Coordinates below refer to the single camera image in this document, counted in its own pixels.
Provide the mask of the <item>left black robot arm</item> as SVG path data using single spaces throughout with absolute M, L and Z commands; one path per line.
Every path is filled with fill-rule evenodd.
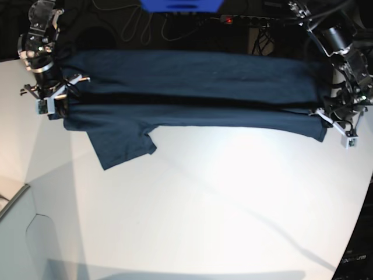
M 357 128 L 368 107 L 372 105 L 372 75 L 367 56 L 354 46 L 357 30 L 344 9 L 350 1 L 288 1 L 294 17 L 288 24 L 303 27 L 311 42 L 328 58 L 344 81 L 335 84 L 337 93 L 326 97 L 323 107 L 312 111 L 342 136 L 344 148 L 355 147 Z

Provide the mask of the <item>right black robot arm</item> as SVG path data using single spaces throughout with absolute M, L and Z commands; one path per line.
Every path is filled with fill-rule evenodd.
M 64 13 L 55 1 L 35 1 L 29 9 L 29 31 L 18 40 L 18 56 L 26 70 L 35 78 L 34 86 L 26 84 L 20 95 L 31 94 L 36 99 L 39 115 L 67 116 L 69 98 L 79 97 L 76 84 L 90 81 L 80 73 L 64 76 L 57 62 L 55 44 L 60 28 L 58 19 Z

